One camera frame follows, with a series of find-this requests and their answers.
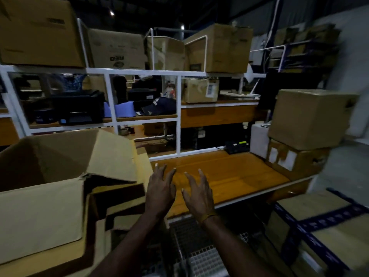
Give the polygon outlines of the person's left hand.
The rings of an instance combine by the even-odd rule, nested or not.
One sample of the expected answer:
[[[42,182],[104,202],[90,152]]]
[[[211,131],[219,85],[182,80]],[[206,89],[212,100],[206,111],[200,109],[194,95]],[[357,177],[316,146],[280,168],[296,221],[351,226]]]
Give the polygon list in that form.
[[[173,183],[170,186],[154,186],[151,175],[146,191],[145,215],[156,222],[161,221],[172,207],[175,198],[176,186]]]

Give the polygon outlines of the cardboard box with blue tape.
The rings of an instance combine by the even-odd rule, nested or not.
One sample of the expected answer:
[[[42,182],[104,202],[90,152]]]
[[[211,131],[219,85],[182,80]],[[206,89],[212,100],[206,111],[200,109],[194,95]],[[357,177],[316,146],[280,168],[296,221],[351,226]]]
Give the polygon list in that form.
[[[331,188],[279,200],[260,253],[288,277],[369,277],[369,208]]]

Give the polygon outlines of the large plain cardboard box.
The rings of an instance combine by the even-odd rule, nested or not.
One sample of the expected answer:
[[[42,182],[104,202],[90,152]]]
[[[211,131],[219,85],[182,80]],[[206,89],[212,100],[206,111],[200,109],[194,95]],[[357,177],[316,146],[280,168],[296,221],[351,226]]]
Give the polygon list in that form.
[[[85,68],[67,0],[0,0],[0,63]]]

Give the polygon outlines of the person's right forearm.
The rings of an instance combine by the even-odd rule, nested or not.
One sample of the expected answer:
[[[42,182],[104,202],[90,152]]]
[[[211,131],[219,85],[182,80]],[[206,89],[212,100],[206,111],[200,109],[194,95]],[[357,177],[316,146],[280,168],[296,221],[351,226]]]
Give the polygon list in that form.
[[[211,238],[230,277],[280,277],[218,216],[206,218],[201,227]]]

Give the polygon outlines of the black device with green light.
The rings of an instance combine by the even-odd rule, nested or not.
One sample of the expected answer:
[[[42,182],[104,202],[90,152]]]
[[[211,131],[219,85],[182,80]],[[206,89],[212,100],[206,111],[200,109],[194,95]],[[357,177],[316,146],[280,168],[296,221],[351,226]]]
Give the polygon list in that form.
[[[250,144],[247,141],[226,141],[225,151],[229,154],[238,154],[249,152]]]

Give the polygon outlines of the white metal shelf rack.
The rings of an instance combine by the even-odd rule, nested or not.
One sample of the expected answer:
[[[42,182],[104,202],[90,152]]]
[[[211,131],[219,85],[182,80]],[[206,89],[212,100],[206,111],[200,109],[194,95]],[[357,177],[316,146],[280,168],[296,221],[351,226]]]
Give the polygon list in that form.
[[[187,155],[209,153],[216,151],[217,148],[200,149],[190,152],[181,152],[181,128],[187,127],[201,127],[208,125],[221,125],[239,122],[261,121],[266,118],[266,112],[257,109],[257,100],[247,101],[233,101],[215,102],[215,103],[200,103],[182,105],[182,80],[184,78],[210,78],[211,76],[226,77],[233,76],[240,78],[239,93],[242,90],[242,83],[245,74],[228,74],[228,73],[206,73],[206,72],[190,72],[190,71],[172,71],[172,70],[138,70],[138,69],[107,69],[107,68],[90,68],[87,60],[86,43],[87,43],[87,27],[81,19],[77,19],[78,30],[81,38],[82,49],[85,57],[86,68],[71,69],[71,68],[55,68],[42,66],[14,66],[2,65],[0,63],[0,77],[4,83],[6,93],[3,93],[3,100],[8,109],[8,115],[0,114],[0,118],[11,117],[19,135],[19,138],[25,136],[32,136],[34,134],[55,133],[61,131],[86,130],[92,128],[110,128],[118,134],[119,126],[135,126],[149,123],[168,123],[176,122],[176,152],[165,154],[163,156],[150,157],[151,161],[159,161],[164,159],[184,157]],[[25,73],[25,74],[97,74],[104,77],[106,84],[108,102],[111,110],[111,118],[107,118],[103,123],[97,124],[81,124],[81,125],[60,125],[58,123],[38,125],[35,128],[30,128],[30,125],[25,117],[24,109],[19,102],[19,97],[15,90],[14,83],[10,77],[11,73]],[[161,76],[176,76],[176,114],[173,115],[159,115],[159,116],[137,116],[137,117],[117,117],[113,90],[111,84],[112,75],[161,75]]]

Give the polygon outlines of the cardboard box with white labels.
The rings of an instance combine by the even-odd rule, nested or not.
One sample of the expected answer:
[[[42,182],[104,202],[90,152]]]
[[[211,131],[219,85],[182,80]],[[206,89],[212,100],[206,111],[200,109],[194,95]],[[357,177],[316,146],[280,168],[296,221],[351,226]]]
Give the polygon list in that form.
[[[330,148],[298,151],[270,139],[265,163],[291,181],[318,174],[329,157]]]

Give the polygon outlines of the small black device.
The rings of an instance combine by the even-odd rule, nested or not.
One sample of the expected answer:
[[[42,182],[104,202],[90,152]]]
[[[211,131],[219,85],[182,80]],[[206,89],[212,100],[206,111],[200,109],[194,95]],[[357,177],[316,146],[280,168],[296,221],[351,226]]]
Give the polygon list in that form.
[[[34,121],[37,124],[52,124],[57,121],[56,112],[53,108],[41,108],[33,111]]]

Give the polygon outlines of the narrow cardboard box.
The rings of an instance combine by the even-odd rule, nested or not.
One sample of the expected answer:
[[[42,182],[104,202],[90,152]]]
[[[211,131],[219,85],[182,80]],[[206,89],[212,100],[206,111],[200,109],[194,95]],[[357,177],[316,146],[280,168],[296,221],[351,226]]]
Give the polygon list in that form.
[[[152,70],[184,71],[185,45],[183,41],[166,37],[147,37],[146,52]]]

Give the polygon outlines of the black printer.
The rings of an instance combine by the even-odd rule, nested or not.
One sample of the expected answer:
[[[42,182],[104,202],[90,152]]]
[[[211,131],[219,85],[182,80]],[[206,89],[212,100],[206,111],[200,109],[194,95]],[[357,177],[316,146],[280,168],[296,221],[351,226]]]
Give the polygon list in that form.
[[[105,96],[99,90],[53,94],[51,100],[61,125],[103,123]]]

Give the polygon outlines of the person's left forearm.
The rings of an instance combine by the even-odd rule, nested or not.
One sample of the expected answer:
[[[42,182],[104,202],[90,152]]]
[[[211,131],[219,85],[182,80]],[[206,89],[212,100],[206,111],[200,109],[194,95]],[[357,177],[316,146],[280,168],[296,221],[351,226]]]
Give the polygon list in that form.
[[[145,211],[119,245],[110,252],[88,277],[131,277],[141,251],[163,220],[164,210]]]

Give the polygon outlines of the dark baseball cap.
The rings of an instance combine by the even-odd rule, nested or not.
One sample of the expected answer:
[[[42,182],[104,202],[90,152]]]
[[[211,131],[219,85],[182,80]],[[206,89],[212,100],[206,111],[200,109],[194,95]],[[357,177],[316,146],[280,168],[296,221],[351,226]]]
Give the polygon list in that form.
[[[177,101],[173,98],[159,97],[152,104],[142,107],[141,113],[145,116],[161,116],[176,114]]]

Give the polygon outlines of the blue plastic tray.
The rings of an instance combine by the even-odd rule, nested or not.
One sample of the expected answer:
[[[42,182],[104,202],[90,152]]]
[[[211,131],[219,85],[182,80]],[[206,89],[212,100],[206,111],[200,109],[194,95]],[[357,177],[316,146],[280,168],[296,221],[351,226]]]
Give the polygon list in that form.
[[[114,105],[116,117],[135,117],[134,102],[128,101],[125,103]],[[104,117],[112,117],[108,102],[104,102]]]

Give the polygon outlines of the large open cardboard box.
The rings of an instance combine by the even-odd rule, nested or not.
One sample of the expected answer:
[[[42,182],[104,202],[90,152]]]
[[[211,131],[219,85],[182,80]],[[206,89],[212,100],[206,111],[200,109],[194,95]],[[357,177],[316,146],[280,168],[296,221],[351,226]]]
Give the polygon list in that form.
[[[144,211],[145,148],[105,130],[25,137],[0,153],[0,277],[85,277],[105,232]]]

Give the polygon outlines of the closed cardboard box with handholes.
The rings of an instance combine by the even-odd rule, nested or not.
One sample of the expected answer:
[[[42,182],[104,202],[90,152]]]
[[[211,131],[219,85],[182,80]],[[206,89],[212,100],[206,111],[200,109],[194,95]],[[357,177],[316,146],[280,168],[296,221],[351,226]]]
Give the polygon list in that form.
[[[358,99],[357,93],[281,89],[269,138],[299,151],[336,147],[349,128]]]

